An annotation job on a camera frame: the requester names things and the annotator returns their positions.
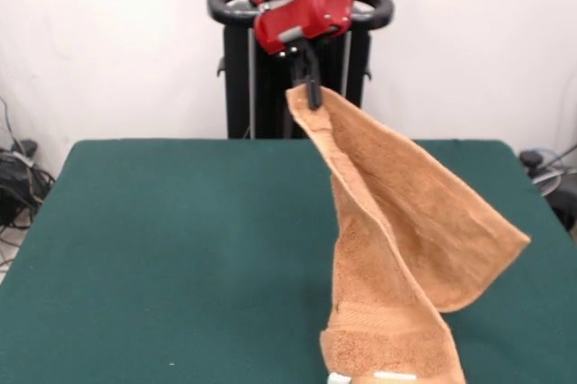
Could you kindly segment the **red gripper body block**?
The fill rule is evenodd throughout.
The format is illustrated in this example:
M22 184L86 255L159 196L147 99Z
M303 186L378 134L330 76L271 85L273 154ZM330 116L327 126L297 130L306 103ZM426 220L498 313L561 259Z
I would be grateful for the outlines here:
M270 55L293 41L340 35L353 22L354 0L270 0L259 5L254 35Z

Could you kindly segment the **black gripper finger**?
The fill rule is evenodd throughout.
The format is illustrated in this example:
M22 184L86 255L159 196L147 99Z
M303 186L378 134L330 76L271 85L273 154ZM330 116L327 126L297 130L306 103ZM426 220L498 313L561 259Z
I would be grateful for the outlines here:
M309 108L318 109L323 103L320 72L315 49L309 40L303 41L302 62Z
M309 78L307 54L303 50L289 51L289 73L293 87L306 84Z

